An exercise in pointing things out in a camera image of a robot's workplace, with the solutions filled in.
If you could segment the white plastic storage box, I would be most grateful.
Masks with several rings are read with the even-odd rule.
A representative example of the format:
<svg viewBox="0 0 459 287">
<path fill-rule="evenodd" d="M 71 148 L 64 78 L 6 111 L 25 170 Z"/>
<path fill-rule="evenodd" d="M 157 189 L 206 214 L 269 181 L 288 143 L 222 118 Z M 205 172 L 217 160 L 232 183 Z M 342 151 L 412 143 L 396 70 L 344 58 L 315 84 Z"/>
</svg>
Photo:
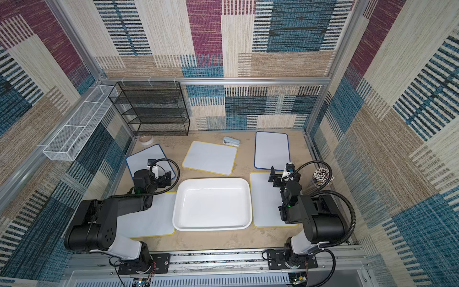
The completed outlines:
<svg viewBox="0 0 459 287">
<path fill-rule="evenodd" d="M 178 231 L 244 230 L 252 219 L 250 186 L 243 178 L 187 179 L 178 186 L 172 219 Z"/>
</svg>

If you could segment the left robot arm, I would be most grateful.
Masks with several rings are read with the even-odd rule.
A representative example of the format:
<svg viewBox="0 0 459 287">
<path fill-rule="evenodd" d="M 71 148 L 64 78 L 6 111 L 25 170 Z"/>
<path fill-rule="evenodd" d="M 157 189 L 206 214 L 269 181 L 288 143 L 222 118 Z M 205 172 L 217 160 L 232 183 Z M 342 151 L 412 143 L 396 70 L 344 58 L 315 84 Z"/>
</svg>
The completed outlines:
<svg viewBox="0 0 459 287">
<path fill-rule="evenodd" d="M 69 251 L 100 252 L 119 259 L 119 268 L 125 274 L 153 273 L 156 263 L 144 242 L 117 234 L 118 217 L 148 210 L 159 188 L 168 191 L 172 172 L 162 175 L 157 171 L 141 169 L 135 172 L 134 187 L 125 195 L 105 200 L 82 201 L 66 232 L 64 246 Z"/>
</svg>

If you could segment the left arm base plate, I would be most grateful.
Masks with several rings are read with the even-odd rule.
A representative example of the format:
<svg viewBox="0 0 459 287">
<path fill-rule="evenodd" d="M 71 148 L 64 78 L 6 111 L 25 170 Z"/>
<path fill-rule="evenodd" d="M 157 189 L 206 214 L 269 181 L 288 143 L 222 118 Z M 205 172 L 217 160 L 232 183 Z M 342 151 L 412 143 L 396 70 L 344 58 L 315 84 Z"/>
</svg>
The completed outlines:
<svg viewBox="0 0 459 287">
<path fill-rule="evenodd" d="M 118 265 L 119 275 L 143 275 L 166 274 L 169 270 L 171 254 L 150 254 L 142 261 L 140 259 L 132 261 L 122 261 Z"/>
</svg>

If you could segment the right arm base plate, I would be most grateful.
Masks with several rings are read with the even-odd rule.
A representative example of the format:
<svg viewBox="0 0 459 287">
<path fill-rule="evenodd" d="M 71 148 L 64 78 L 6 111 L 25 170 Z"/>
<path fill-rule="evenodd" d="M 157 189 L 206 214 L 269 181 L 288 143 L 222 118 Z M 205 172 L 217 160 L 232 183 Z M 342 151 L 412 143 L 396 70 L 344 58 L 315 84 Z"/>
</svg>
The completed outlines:
<svg viewBox="0 0 459 287">
<path fill-rule="evenodd" d="M 312 255 L 297 255 L 281 249 L 266 249 L 261 254 L 270 270 L 316 269 L 317 260 Z"/>
</svg>

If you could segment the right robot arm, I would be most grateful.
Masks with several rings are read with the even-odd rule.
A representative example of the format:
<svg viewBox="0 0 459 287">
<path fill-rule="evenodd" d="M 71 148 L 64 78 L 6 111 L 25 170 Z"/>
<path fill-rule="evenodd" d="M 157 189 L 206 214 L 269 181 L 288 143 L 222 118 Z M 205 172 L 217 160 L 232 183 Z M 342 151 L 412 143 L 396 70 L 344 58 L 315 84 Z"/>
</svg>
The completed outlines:
<svg viewBox="0 0 459 287">
<path fill-rule="evenodd" d="M 282 174 L 272 167 L 268 181 L 278 188 L 282 203 L 280 218 L 286 224 L 301 224 L 302 231 L 288 238 L 282 254 L 274 260 L 281 268 L 305 268 L 313 251 L 322 243 L 333 243 L 344 237 L 347 226 L 330 194 L 303 195 L 299 173 L 288 163 Z"/>
</svg>

